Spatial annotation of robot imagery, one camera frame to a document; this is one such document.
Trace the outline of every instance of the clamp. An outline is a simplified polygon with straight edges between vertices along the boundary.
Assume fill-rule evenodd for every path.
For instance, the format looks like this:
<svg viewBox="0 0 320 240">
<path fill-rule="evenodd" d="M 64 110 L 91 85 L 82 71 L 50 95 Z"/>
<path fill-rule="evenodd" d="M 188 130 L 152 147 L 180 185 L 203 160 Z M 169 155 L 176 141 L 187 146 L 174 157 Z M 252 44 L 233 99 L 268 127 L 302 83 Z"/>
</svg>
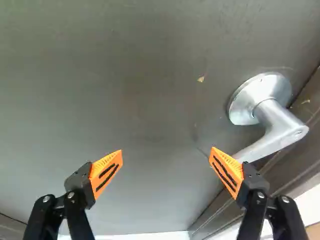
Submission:
<svg viewBox="0 0 320 240">
<path fill-rule="evenodd" d="M 57 240 L 63 219 L 67 220 L 71 239 L 94 240 L 85 209 L 95 204 L 122 166 L 121 150 L 85 163 L 65 180 L 65 194 L 47 194 L 35 201 L 23 240 Z"/>
<path fill-rule="evenodd" d="M 209 163 L 245 214 L 237 240 L 259 240 L 267 219 L 275 240 L 308 240 L 295 201 L 284 195 L 270 197 L 269 183 L 247 162 L 212 147 Z"/>
</svg>

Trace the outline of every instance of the orange clamp tip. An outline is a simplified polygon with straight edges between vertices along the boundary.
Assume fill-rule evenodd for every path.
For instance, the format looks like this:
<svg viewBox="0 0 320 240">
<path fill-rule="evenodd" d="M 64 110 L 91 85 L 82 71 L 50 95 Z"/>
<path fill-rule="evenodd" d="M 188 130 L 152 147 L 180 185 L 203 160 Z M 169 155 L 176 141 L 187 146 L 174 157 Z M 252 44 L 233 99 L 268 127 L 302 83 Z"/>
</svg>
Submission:
<svg viewBox="0 0 320 240">
<path fill-rule="evenodd" d="M 122 150 L 112 152 L 92 164 L 89 180 L 95 200 L 123 166 Z"/>
<path fill-rule="evenodd" d="M 209 163 L 233 199 L 236 199 L 244 180 L 242 164 L 216 147 L 211 148 Z"/>
</svg>

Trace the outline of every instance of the door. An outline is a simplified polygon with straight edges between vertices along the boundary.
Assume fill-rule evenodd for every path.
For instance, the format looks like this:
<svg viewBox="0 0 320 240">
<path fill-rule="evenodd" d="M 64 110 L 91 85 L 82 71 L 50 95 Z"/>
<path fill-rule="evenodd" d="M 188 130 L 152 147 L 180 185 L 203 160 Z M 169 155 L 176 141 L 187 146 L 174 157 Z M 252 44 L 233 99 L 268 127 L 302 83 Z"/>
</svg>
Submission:
<svg viewBox="0 0 320 240">
<path fill-rule="evenodd" d="M 222 189 L 211 146 L 233 154 L 263 134 L 229 122 L 230 94 L 276 71 L 294 98 L 320 59 L 319 7 L 0 3 L 0 212 L 27 222 L 35 200 L 62 195 L 83 163 L 123 149 L 123 168 L 88 212 L 93 232 L 188 229 Z"/>
</svg>

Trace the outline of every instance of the lever handle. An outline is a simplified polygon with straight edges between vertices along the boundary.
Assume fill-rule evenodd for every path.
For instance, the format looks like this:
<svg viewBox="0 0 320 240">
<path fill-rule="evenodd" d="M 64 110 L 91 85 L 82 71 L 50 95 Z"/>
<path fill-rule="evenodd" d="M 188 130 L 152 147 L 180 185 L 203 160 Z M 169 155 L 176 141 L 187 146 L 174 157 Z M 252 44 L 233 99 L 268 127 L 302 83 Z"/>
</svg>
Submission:
<svg viewBox="0 0 320 240">
<path fill-rule="evenodd" d="M 309 128 L 284 106 L 291 96 L 291 84 L 279 73 L 267 72 L 247 80 L 232 96 L 229 119 L 235 125 L 260 123 L 265 134 L 232 157 L 253 162 L 302 139 Z"/>
</svg>

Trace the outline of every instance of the small debris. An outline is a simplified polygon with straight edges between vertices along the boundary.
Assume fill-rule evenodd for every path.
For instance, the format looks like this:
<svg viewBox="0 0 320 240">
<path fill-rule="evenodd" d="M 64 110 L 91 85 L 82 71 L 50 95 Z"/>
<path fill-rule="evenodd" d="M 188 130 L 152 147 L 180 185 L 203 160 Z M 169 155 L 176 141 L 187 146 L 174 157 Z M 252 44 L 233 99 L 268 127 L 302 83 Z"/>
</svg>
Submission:
<svg viewBox="0 0 320 240">
<path fill-rule="evenodd" d="M 308 100 L 304 100 L 301 104 L 309 104 L 311 101 L 310 101 L 310 99 L 308 99 Z"/>
<path fill-rule="evenodd" d="M 204 80 L 205 80 L 205 76 L 201 76 L 201 77 L 199 77 L 199 78 L 197 79 L 197 81 L 198 81 L 199 83 L 203 83 Z"/>
</svg>

